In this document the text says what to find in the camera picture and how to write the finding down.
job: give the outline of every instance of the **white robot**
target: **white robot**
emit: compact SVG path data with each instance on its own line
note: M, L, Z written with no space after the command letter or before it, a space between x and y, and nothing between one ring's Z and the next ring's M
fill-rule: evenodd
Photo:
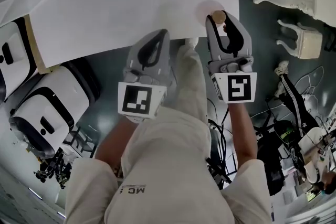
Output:
M166 29L154 31L131 48L118 86L118 112L140 123L155 118L172 81L169 78L170 38Z
M0 104L37 72L24 18L0 28Z
M257 73L252 72L252 42L249 33L234 16L226 16L227 37L220 37L211 15L206 17L205 27L211 62L209 75L218 98L225 103L254 102Z
M100 92L84 59L62 64L45 75L9 118L11 129L43 159L52 158Z

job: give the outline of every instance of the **shoe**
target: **shoe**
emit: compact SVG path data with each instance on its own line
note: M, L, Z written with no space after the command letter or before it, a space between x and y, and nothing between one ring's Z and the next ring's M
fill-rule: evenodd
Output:
M278 83L278 90L274 93L274 96L279 98L281 94L286 94L285 86L282 84L282 82Z
M196 38L186 38L185 44L195 49L198 44L198 37Z
M283 75L283 74L288 74L288 64L289 61L282 61L278 65L278 67L274 70L275 74L278 76Z

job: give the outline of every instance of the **white cloth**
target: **white cloth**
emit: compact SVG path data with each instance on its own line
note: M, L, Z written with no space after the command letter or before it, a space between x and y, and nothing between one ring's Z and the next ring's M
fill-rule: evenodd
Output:
M198 76L188 78L192 87L179 83L176 110L160 108L155 120L138 126L122 156L124 181L119 188L107 164L96 159L75 161L66 223L271 223L262 161L242 165L223 191L208 172L205 158L211 137L205 124L203 69L197 53L186 46L179 57L189 74ZM187 72L178 73L178 81L181 74Z
M321 128L314 127L299 141L301 153L305 155L310 150L314 149L317 144L320 143L323 138ZM311 161L304 166L307 174L307 180L312 183L318 183L322 181L323 171L329 171L330 168L330 146L321 148L316 152Z
M330 168L330 155L329 147L325 150L319 150L314 154L312 160L304 166L310 183L314 184L322 181L323 171L328 172Z

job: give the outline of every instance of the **cable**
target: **cable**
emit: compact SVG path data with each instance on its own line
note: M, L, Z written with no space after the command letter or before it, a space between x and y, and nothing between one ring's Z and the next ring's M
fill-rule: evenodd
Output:
M286 144L288 147L289 147L289 143L287 143L287 142L285 142L282 138L281 138L281 136L278 134L278 132L277 132L277 130L274 128L274 132L276 133L276 135L279 137L279 139L284 143L284 144Z
M225 180L230 184L231 179L225 174L225 171L221 170L210 158L206 159L206 162L211 166L211 168L219 175L225 178Z
M225 112L225 115L224 115L224 118L223 118L223 120L222 120L222 129L224 128L224 121L225 121L226 116L227 116L228 113L229 113L229 107L227 107L226 112Z
M255 116L258 116L258 115L260 115L260 114L263 114L263 113L267 112L268 110L276 109L276 108L278 108L278 107L280 107L280 106L282 106L282 103L279 104L279 105L277 105L277 106L275 106L274 108L269 108L269 109L267 109L267 110L265 110L265 111L262 111L262 112L259 112L259 113L255 114L255 115L253 115L253 116L251 117L251 119L254 118Z
M217 142L218 142L218 151L219 151L219 153L220 153L220 162L223 162L223 151L222 151L222 148L221 148L221 146L220 146L220 144L219 144L219 140L217 140Z
M230 156L228 156L228 158L225 161L227 161L228 159L230 159L233 154L236 154L236 152L234 151L232 154L230 154Z
M269 107L269 105L268 105L268 102L267 102L267 101L266 101L266 106L267 106L268 110L271 112L271 114L272 114L273 118L274 118L274 119L276 119L276 117L275 117L275 115L273 114L273 112L272 112L272 109Z
M314 143L314 141L310 138L310 136L304 131L304 129L302 129L300 126L296 127L300 128L301 130L303 130L304 134L309 138L309 140L314 144L315 147L317 147L319 150L322 150L317 144Z
M225 140L225 136L223 134L223 131L217 125L217 123L215 123L213 120L208 119L208 122L211 123L211 124L214 124L215 127L218 129L218 131L220 133L221 145L222 145L222 150L223 150L223 160L225 160L225 158L226 158L226 140Z
M320 117L322 117L322 115L319 113L319 99L317 99L317 97L314 95L314 94L311 94L307 100L310 98L310 97L314 97L316 99L316 114L319 115Z
M175 82L176 82L176 85L177 85L177 78L176 78L176 76L175 76L175 72L174 72L174 70L173 70L173 67L170 66L170 69L172 70L172 74L173 74L173 76L174 76L174 79L175 79Z
M286 114L285 116L283 116L280 120L278 121L281 121L282 119L284 119L285 117L289 116L292 112L289 112L288 114Z
M216 113L216 123L218 124L218 116L217 116L217 109L216 109L216 106L215 106L214 102L211 101L210 98L207 98L206 100L210 101L210 103L214 106L214 108L215 108L215 113Z
M223 130L229 132L232 135L232 132L230 130L228 130L227 128L223 128Z
M319 119L320 119L320 121L321 121L322 124L323 124L323 127L324 127L325 131L327 132L327 134L329 134L329 132L327 131L326 125L324 124L323 120L322 120L319 116L316 116L315 119L316 119L316 118L319 118Z
M310 84L310 77L309 77L309 74L314 73L314 72L315 72L316 70L318 70L319 68L322 68L322 76L321 76L319 82L314 86L314 87L316 88L316 87L320 84L320 82L322 81L322 78L323 78L323 76L324 76L324 67L323 67L323 66L318 66L318 67L316 67L313 71L310 71L309 73L303 75L301 78L299 78L299 80L295 83L294 86L296 87L297 84L298 84L302 79L304 79L305 77L308 77L308 79L309 79L309 84Z

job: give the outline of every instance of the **dark floor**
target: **dark floor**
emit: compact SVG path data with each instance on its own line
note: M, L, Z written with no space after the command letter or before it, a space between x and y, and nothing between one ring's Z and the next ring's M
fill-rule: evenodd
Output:
M253 69L255 72L258 72L255 102L247 104L250 115L255 115L267 109L265 98L273 95L279 81L279 78L274 74L273 70L280 61L289 60L289 78L292 82L296 82L300 77L312 71L317 66L324 66L324 78L315 89L314 94L319 100L319 114L324 117L327 116L336 101L336 94L333 94L336 90L336 83L333 82L333 61L336 59L335 52L326 52L322 49L319 59L300 60L289 55L282 46L277 45L275 42L280 35L280 27L277 23L277 19L279 18L285 22L301 22L303 25L316 28L323 33L323 42L325 42L325 34L327 34L328 31L323 27L323 23L314 20L297 9L280 8L267 2L256 5L252 0L239 0L239 8L240 21L250 33L253 42ZM171 42L173 62L177 47L182 42L182 40L174 40ZM79 121L83 130L92 138L101 140L108 134L118 120L118 82L123 80L122 69L126 63L128 51L129 48L122 48L86 57L102 86L100 99L85 112ZM223 113L226 110L226 105L219 103L213 84L207 75L206 64L210 60L210 55L205 38L200 39L196 51L199 53L204 65L204 73L207 80L207 95L215 102L218 112L218 121L221 121ZM312 76L312 85L315 85L319 81L321 76L320 71L321 70L316 73L315 77ZM298 89L303 91L308 86L308 80L303 80L298 85ZM311 97L308 102L313 106L312 114L315 116L316 99ZM269 103L270 107L274 107L278 104L279 101L271 101ZM213 108L210 107L211 104L209 103L208 106L209 116L214 117ZM281 118L289 111L285 107L279 107L274 109L273 112L278 118ZM258 125L266 116L266 113L261 114L253 118L253 121ZM292 115L289 115L286 119L293 119L291 117Z

